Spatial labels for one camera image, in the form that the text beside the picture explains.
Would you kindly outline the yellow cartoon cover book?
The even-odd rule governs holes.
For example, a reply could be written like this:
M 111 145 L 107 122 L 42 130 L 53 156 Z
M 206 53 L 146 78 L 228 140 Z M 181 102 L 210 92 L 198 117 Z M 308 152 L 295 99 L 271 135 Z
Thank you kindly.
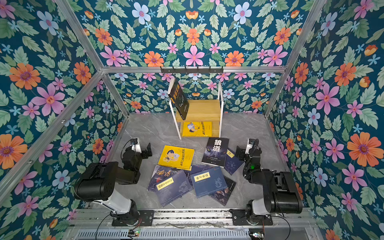
M 158 165 L 176 168 L 180 170 L 191 170 L 195 150 L 175 146 L 165 146 L 158 161 Z

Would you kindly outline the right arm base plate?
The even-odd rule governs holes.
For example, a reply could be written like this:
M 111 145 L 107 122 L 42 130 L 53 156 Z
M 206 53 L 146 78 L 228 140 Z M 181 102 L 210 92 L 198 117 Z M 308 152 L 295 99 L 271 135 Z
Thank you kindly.
M 254 215 L 245 209 L 230 209 L 234 226 L 272 226 L 273 220 L 270 216 Z

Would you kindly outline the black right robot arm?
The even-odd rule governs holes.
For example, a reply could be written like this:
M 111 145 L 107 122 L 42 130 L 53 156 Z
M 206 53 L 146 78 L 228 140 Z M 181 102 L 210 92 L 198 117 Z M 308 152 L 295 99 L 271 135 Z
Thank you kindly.
M 251 225 L 271 214 L 300 214 L 303 202 L 290 172 L 261 168 L 261 148 L 237 147 L 235 156 L 245 163 L 243 177 L 249 183 L 262 187 L 262 198 L 250 200 L 246 206 L 246 220 Z

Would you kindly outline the black wolf cover book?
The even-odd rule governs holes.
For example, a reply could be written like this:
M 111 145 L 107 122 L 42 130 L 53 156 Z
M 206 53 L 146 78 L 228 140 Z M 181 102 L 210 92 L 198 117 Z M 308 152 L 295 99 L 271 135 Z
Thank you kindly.
M 202 163 L 223 168 L 225 166 L 229 141 L 228 138 L 209 138 Z

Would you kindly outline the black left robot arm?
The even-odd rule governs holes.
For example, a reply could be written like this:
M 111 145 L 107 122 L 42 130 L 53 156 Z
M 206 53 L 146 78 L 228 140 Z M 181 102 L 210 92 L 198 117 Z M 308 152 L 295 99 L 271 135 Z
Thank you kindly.
M 90 164 L 74 187 L 75 198 L 100 204 L 110 209 L 116 220 L 134 225 L 140 220 L 136 203 L 120 194 L 115 185 L 137 184 L 142 161 L 152 155 L 151 144 L 141 150 L 138 139 L 132 139 L 130 147 L 121 155 L 124 167 L 119 167 L 118 162 Z

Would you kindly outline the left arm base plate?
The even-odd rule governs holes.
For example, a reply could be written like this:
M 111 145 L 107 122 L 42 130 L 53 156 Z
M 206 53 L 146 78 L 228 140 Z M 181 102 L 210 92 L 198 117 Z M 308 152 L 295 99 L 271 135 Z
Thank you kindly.
M 114 227 L 138 227 L 152 226 L 154 220 L 153 210 L 133 210 L 126 214 L 111 213 L 113 218 L 112 226 Z

